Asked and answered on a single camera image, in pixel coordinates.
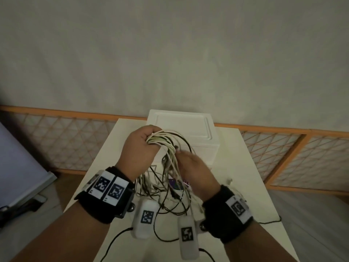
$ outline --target skin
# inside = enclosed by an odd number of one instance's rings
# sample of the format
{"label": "skin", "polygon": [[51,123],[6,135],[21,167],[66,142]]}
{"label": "skin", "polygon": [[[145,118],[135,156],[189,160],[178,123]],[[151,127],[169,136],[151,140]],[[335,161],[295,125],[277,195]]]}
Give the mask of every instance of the skin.
{"label": "skin", "polygon": [[[159,151],[146,139],[159,127],[148,125],[132,132],[125,141],[116,167],[131,181],[145,172]],[[205,163],[189,152],[177,152],[181,176],[190,182],[194,194],[206,201],[220,190],[220,184]],[[90,262],[98,253],[109,225],[91,217],[74,203],[60,218],[30,242],[12,262]],[[224,246],[231,262],[295,261],[258,223],[252,223],[239,237]]]}

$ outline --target white plastic container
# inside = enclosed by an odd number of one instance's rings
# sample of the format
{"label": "white plastic container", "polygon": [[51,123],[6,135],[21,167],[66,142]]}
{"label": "white plastic container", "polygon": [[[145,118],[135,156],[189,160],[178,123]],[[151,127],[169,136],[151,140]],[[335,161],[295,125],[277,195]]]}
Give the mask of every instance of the white plastic container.
{"label": "white plastic container", "polygon": [[[147,125],[149,124],[163,130],[179,132],[193,147],[195,153],[208,166],[212,166],[220,143],[210,114],[151,109],[147,119]],[[182,150],[189,151],[184,141],[181,140],[180,145]],[[154,162],[161,162],[165,154],[166,152],[160,149]]]}

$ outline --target white table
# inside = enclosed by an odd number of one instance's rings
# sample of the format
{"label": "white table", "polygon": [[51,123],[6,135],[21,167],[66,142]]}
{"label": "white table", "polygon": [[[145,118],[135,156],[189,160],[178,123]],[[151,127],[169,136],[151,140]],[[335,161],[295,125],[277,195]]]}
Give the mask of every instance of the white table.
{"label": "white table", "polygon": [[[117,121],[67,208],[74,203],[73,198],[96,172],[115,165],[129,133],[145,124],[146,122],[143,120],[119,119]],[[216,127],[216,130],[220,138],[220,148],[212,166],[212,172],[217,180],[225,184],[229,178],[233,179],[232,184],[244,195],[255,220],[260,222],[278,220],[277,211],[239,130],[223,127]],[[198,212],[194,212],[194,214],[195,218],[198,219]],[[133,214],[128,213],[124,219],[113,220],[94,261],[101,260],[114,236],[130,227],[132,219]],[[298,260],[282,223],[268,224],[263,227]],[[158,216],[156,228],[157,233],[163,239],[178,237],[177,217],[172,214]],[[200,247],[209,251],[216,261],[229,261],[220,240],[213,238],[209,233],[200,234],[198,240]],[[116,239],[104,261],[181,261],[179,243],[177,241],[172,243],[160,242],[155,236],[145,241],[136,240],[131,237],[129,232],[126,232]],[[200,252],[198,261],[209,262],[211,260],[205,253]]]}

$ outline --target hand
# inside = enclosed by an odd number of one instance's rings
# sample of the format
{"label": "hand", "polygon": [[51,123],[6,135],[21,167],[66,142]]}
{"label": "hand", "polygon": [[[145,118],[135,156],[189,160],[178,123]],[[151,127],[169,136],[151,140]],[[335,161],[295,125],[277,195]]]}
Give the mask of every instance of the hand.
{"label": "hand", "polygon": [[189,182],[194,194],[203,202],[219,192],[220,184],[200,157],[190,152],[177,151],[176,158],[181,177]]}
{"label": "hand", "polygon": [[155,155],[160,149],[159,145],[147,144],[147,138],[161,128],[147,125],[131,132],[127,137],[119,161],[116,167],[124,173],[132,182],[144,173],[154,161]]}

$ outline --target wristband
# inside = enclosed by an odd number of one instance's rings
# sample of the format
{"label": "wristband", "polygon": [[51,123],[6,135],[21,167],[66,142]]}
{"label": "wristband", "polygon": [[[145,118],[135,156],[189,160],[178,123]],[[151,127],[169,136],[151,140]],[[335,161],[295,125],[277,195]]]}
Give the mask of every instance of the wristband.
{"label": "wristband", "polygon": [[134,184],[116,167],[108,167],[95,175],[74,199],[96,220],[110,224],[122,219],[132,202]]}
{"label": "wristband", "polygon": [[237,238],[253,221],[245,201],[221,185],[220,191],[202,205],[206,220],[204,227],[213,237],[226,244]]}

